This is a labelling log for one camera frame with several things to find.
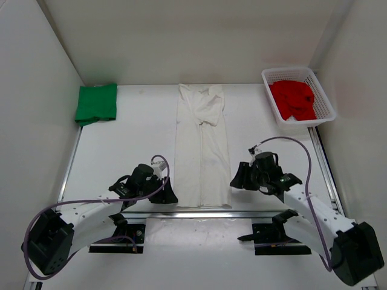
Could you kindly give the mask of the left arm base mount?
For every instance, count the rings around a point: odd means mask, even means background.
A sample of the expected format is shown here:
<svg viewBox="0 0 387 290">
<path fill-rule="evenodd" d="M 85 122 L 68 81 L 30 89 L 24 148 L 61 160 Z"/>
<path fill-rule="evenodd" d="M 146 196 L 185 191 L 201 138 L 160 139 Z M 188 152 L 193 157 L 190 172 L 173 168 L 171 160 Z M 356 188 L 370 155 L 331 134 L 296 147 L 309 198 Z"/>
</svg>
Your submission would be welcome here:
<svg viewBox="0 0 387 290">
<path fill-rule="evenodd" d="M 110 218 L 114 223 L 112 236 L 92 244 L 89 252 L 94 254 L 142 254 L 146 224 L 130 224 L 120 213 Z"/>
</svg>

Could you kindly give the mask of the red t shirt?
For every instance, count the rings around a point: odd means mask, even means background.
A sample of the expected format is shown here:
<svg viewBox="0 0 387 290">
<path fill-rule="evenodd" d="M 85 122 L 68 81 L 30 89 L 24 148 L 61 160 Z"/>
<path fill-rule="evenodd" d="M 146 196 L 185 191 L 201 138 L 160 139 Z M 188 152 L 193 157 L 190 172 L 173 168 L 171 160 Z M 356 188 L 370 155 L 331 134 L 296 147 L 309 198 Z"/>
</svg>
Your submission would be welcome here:
<svg viewBox="0 0 387 290">
<path fill-rule="evenodd" d="M 281 80 L 269 88 L 283 120 L 291 117 L 297 121 L 317 119 L 313 108 L 314 94 L 306 83 Z"/>
</svg>

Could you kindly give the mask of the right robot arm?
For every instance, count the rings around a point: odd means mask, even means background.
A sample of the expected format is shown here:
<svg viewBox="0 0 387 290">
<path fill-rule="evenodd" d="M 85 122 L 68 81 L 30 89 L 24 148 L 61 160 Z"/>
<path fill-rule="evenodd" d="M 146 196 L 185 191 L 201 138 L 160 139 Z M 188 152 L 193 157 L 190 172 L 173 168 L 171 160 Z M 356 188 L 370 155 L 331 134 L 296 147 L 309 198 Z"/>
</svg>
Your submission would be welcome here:
<svg viewBox="0 0 387 290">
<path fill-rule="evenodd" d="M 240 236 L 239 241 L 253 241 L 261 247 L 298 241 L 328 258 L 335 275 L 348 286 L 384 267 L 373 227 L 366 222 L 358 224 L 307 193 L 297 176 L 282 171 L 277 154 L 263 152 L 251 162 L 241 162 L 230 185 L 274 196 L 288 206 L 273 216 L 271 223 Z"/>
</svg>

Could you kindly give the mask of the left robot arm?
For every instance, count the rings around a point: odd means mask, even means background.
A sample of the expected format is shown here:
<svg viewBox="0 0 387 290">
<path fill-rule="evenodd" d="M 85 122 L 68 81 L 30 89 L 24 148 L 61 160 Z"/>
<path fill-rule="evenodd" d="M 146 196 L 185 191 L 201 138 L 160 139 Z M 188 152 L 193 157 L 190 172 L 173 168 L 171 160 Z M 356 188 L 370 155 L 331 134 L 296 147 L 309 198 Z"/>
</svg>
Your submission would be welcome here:
<svg viewBox="0 0 387 290">
<path fill-rule="evenodd" d="M 123 212 L 138 201 L 176 204 L 168 162 L 139 164 L 97 199 L 60 202 L 30 222 L 21 249 L 28 270 L 39 280 L 56 275 L 82 248 L 99 241 L 120 242 L 127 227 Z"/>
</svg>

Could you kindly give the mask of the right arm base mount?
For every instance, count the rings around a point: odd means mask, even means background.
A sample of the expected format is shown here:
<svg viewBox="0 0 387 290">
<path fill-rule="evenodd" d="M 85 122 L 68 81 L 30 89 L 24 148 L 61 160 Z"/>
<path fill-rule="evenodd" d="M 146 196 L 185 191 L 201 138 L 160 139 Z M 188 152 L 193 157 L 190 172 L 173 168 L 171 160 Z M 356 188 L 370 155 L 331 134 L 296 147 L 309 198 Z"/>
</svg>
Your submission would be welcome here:
<svg viewBox="0 0 387 290">
<path fill-rule="evenodd" d="M 270 223 L 252 224 L 252 234 L 237 238 L 240 242 L 253 242 L 256 256 L 301 256 L 310 255 L 309 247 L 288 237 L 284 224 L 297 217 L 294 210 L 285 210 L 272 217 Z"/>
</svg>

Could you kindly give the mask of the green polo t shirt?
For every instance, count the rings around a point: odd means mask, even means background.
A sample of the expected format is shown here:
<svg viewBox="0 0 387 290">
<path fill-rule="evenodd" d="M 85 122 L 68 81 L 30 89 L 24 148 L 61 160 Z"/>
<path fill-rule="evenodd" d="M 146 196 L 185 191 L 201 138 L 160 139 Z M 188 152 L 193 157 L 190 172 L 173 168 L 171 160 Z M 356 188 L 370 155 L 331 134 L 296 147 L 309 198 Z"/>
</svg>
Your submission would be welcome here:
<svg viewBox="0 0 387 290">
<path fill-rule="evenodd" d="M 113 121 L 117 118 L 116 83 L 87 87 L 81 86 L 75 122 L 84 127 L 98 121 Z"/>
</svg>

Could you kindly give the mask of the white t shirt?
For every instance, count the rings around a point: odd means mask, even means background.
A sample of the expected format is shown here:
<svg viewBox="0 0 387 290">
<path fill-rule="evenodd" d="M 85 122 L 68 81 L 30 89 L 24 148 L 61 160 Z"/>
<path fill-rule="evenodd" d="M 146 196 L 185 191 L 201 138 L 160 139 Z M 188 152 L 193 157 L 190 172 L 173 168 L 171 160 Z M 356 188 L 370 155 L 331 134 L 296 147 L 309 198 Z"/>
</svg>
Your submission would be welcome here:
<svg viewBox="0 0 387 290">
<path fill-rule="evenodd" d="M 179 85 L 174 192 L 183 208 L 231 208 L 221 85 Z"/>
</svg>

